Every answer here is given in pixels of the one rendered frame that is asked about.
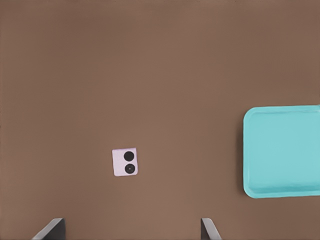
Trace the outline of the pale lilac phone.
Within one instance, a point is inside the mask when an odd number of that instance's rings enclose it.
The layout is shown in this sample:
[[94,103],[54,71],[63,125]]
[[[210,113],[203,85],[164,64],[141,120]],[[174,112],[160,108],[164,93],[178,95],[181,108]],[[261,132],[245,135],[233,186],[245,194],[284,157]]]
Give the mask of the pale lilac phone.
[[111,153],[114,176],[123,177],[138,174],[137,149],[135,147],[113,149]]

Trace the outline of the pale blue-green tray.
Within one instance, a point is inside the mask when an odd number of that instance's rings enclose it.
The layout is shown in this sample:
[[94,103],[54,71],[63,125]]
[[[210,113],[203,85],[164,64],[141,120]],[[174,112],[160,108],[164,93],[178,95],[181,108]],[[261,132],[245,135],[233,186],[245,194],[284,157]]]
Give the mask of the pale blue-green tray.
[[320,196],[320,105],[245,113],[243,189],[254,199]]

